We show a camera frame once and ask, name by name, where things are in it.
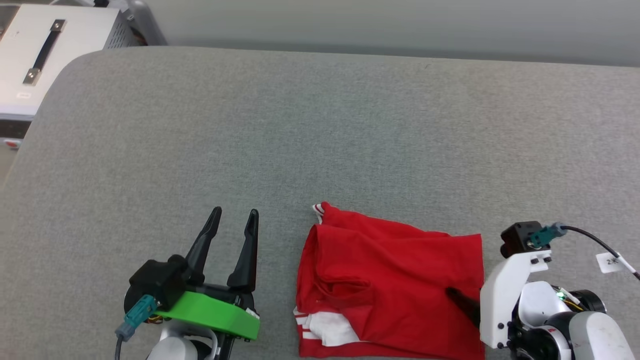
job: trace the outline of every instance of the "gray table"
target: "gray table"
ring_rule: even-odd
[[[640,70],[160,47],[83,56],[47,95],[2,192],[0,357],[110,359],[127,280],[185,254],[214,206],[224,283],[260,211],[259,341],[294,359],[296,271],[321,200],[452,234],[486,271],[516,221],[561,220],[640,267]],[[548,279],[599,294],[640,355],[640,286],[586,238]],[[143,359],[158,327],[123,346]],[[490,350],[489,359],[507,359]]]

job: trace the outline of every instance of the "metal handle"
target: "metal handle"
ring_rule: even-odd
[[[24,81],[22,82],[23,84],[33,85],[35,83],[38,75],[42,72],[42,68],[44,68],[44,63],[47,61],[53,45],[56,43],[56,39],[58,39],[58,35],[62,32],[64,24],[65,20],[62,19],[56,19],[53,22],[53,25],[51,25],[51,29],[49,30],[49,36],[40,49],[40,53],[38,54],[33,67],[27,71],[27,75],[24,77]]]

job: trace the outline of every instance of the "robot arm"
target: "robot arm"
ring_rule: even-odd
[[[472,300],[455,289],[448,289],[448,296],[476,323],[484,343],[508,348],[512,359],[634,360],[620,327],[594,293],[566,291],[545,281],[528,282],[531,273],[548,270],[552,260],[549,243],[564,235],[565,228],[577,229],[561,224],[542,227],[538,222],[512,225],[501,236],[500,252],[506,259],[487,278],[480,303],[469,306]]]
[[[142,322],[163,326],[150,360],[227,360],[234,340],[255,340],[260,316],[255,310],[258,225],[251,210],[244,229],[244,245],[227,285],[206,284],[204,265],[211,240],[220,224],[222,209],[211,212],[186,258],[172,255],[167,262],[148,260],[129,279],[124,300],[124,323],[116,330],[120,346]],[[205,344],[189,336],[208,338]]]

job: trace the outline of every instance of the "red cloth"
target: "red cloth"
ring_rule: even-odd
[[[300,356],[401,356],[482,360],[479,331],[447,298],[449,286],[479,298],[479,234],[449,236],[341,211],[322,203],[300,259],[301,313],[343,314],[362,341],[324,347],[302,338]]]

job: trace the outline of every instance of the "green bracket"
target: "green bracket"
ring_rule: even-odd
[[[250,340],[258,338],[260,329],[260,319],[240,307],[191,291],[182,294],[170,311],[154,314]]]

